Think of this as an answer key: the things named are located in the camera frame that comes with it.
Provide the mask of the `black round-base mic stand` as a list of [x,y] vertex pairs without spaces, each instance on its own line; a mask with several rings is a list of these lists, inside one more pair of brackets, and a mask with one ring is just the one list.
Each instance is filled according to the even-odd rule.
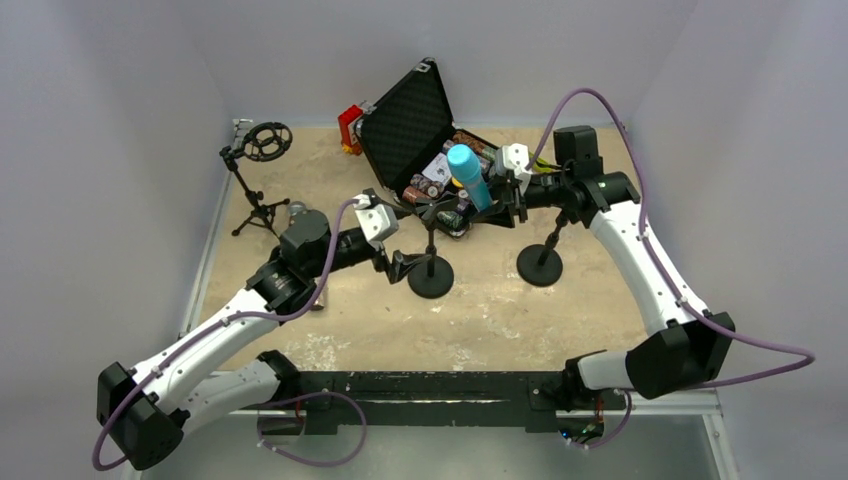
[[453,210],[457,205],[458,198],[451,193],[440,200],[416,202],[415,214],[427,230],[428,244],[423,255],[423,262],[410,271],[407,280],[411,290],[419,297],[437,299],[446,295],[453,286],[454,271],[450,263],[438,255],[435,231],[438,214]]

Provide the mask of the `blue microphone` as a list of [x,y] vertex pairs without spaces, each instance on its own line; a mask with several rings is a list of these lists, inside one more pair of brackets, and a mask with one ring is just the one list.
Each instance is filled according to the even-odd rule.
[[490,208],[493,199],[476,153],[465,144],[455,144],[446,157],[451,175],[463,186],[475,208],[480,212]]

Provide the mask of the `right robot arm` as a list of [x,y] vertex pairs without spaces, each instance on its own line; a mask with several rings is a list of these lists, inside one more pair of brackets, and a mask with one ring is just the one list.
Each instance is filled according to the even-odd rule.
[[735,324],[714,313],[685,285],[642,219],[642,201],[622,172],[607,173],[596,131],[585,125],[555,130],[556,163],[535,173],[527,146],[497,150],[489,190],[495,204],[474,221],[512,228],[531,209],[556,207],[557,226],[580,223],[603,245],[639,309],[646,339],[629,351],[599,351],[566,361],[558,382],[542,388],[565,409],[613,389],[654,399],[714,380],[731,346]]

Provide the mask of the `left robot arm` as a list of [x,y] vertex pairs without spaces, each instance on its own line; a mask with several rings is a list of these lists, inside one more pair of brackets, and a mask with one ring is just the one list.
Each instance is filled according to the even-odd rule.
[[387,254],[384,242],[398,229],[394,208],[363,195],[343,203],[333,220],[312,209],[294,214],[268,260],[208,320],[147,360],[101,371],[94,469],[130,463],[146,470],[234,411],[310,399],[297,368],[277,351],[228,374],[214,372],[248,344],[306,315],[335,271],[369,262],[396,284],[425,267],[431,252]]

